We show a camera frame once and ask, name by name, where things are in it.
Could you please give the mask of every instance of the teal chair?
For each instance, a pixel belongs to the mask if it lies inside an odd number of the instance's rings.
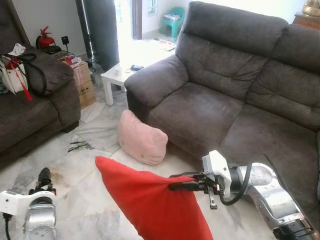
[[[182,25],[185,19],[185,10],[182,7],[174,7],[168,13],[173,13],[176,15],[180,15],[180,19],[178,21],[170,21],[168,19],[162,19],[161,30],[165,28],[166,25],[171,26],[171,37],[176,38],[178,36],[179,27]]]

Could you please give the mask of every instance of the sofa backrest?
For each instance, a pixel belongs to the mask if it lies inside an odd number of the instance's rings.
[[[191,2],[175,54],[191,82],[316,131],[319,37],[278,17]]]
[[[0,0],[0,36],[0,54],[11,52],[16,43],[29,44],[11,0]]]
[[[320,128],[320,33],[290,25],[246,96],[248,104]]]

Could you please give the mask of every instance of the gray sofa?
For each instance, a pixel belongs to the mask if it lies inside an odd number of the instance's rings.
[[[319,229],[319,43],[281,18],[191,2],[175,55],[125,82],[129,109],[199,161],[267,154]]]
[[[0,94],[0,168],[28,152],[49,137],[78,126],[80,101],[73,78],[65,63],[32,46],[11,0],[0,1],[0,54],[11,52],[15,43],[26,46],[25,53],[36,54],[29,67],[28,86],[33,97],[24,92]]]

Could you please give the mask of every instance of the red pillow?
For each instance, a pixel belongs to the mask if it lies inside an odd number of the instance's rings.
[[[192,181],[136,171],[97,156],[103,183],[144,240],[213,240],[193,192],[171,191],[168,184]]]

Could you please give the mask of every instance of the window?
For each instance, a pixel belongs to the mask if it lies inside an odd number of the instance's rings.
[[[148,16],[157,13],[158,0],[148,0]]]

